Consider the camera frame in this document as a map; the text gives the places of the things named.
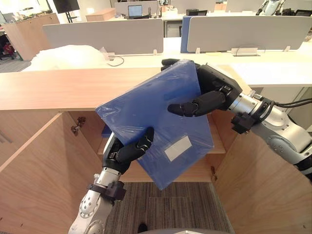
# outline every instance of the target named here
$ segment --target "open cabinet door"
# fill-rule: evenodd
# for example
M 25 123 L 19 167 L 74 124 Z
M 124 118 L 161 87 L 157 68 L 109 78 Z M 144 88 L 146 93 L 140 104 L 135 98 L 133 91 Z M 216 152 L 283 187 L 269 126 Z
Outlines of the open cabinet door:
M 56 114 L 0 166 L 0 230 L 67 233 L 101 162 L 70 115 Z
M 215 188 L 236 234 L 311 234 L 312 186 L 254 133 L 238 135 Z

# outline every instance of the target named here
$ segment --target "shoe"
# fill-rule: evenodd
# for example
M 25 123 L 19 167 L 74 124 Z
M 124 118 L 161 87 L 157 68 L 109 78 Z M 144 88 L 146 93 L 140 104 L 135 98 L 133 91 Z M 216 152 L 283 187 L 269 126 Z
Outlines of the shoe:
M 147 231 L 147 226 L 145 223 L 141 223 L 137 229 L 137 233 L 142 233 Z

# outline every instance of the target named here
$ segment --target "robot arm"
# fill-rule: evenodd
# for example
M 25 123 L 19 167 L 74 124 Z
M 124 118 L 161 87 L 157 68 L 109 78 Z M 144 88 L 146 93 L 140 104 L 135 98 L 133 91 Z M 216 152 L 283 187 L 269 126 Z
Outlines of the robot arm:
M 274 15 L 278 10 L 280 14 L 283 12 L 283 5 L 285 0 L 264 0 L 260 8 L 258 9 L 256 16 L 264 10 L 266 16 Z
M 154 129 L 148 128 L 139 141 L 123 146 L 111 134 L 104 148 L 102 172 L 95 174 L 95 181 L 80 202 L 78 215 L 69 229 L 69 234 L 103 234 L 106 219 L 116 201 L 124 198 L 126 190 L 119 178 L 131 161 L 145 154 L 154 138 Z
M 176 59 L 163 61 L 163 69 Z M 208 65 L 196 65 L 197 77 L 202 95 L 192 102 L 171 104 L 168 111 L 180 116 L 205 115 L 215 109 L 235 113 L 233 130 L 247 133 L 250 129 L 259 135 L 269 147 L 289 163 L 295 165 L 312 180 L 312 137 L 300 126 L 294 124 L 285 112 L 275 108 L 295 107 L 275 103 L 252 92 L 242 93 L 235 80 Z

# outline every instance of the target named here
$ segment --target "floor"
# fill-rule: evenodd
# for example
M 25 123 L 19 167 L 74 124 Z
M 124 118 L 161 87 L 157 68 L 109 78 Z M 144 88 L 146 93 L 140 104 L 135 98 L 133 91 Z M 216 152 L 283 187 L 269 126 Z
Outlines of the floor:
M 135 234 L 141 222 L 149 230 L 202 228 L 234 233 L 212 183 L 172 183 L 160 191 L 154 183 L 125 183 L 124 200 L 115 204 L 105 234 Z
M 20 61 L 18 59 L 2 58 L 0 60 L 0 73 L 20 72 L 31 64 L 30 61 Z

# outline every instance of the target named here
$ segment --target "cable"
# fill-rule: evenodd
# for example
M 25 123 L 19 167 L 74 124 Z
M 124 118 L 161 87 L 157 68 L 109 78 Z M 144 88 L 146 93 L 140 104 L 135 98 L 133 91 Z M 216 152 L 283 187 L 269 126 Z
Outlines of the cable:
M 279 102 L 276 102 L 276 104 L 282 105 L 282 106 L 288 106 L 288 105 L 293 105 L 293 104 L 297 104 L 297 103 L 300 103 L 300 102 L 311 101 L 311 100 L 312 100 L 312 98 L 307 98 L 307 99 L 302 99 L 302 100 L 299 100 L 299 101 L 293 101 L 293 102 L 289 102 L 289 103 L 279 103 Z
M 282 107 L 282 108 L 294 108 L 294 107 L 298 107 L 298 106 L 303 106 L 303 105 L 307 105 L 312 103 L 312 100 L 306 101 L 306 102 L 302 102 L 302 103 L 298 103 L 295 105 L 280 105 L 280 104 L 275 104 L 276 106 Z
M 125 62 L 125 60 L 123 59 L 123 57 L 120 57 L 120 56 L 109 56 L 109 58 L 112 58 L 112 59 L 114 59 L 114 58 L 120 58 L 120 59 L 122 60 L 122 62 L 121 62 L 120 64 L 117 64 L 117 65 L 111 65 L 111 64 L 108 63 L 108 65 L 110 65 L 111 67 L 118 67 L 118 66 L 120 66 L 121 64 L 123 64 L 123 63 Z

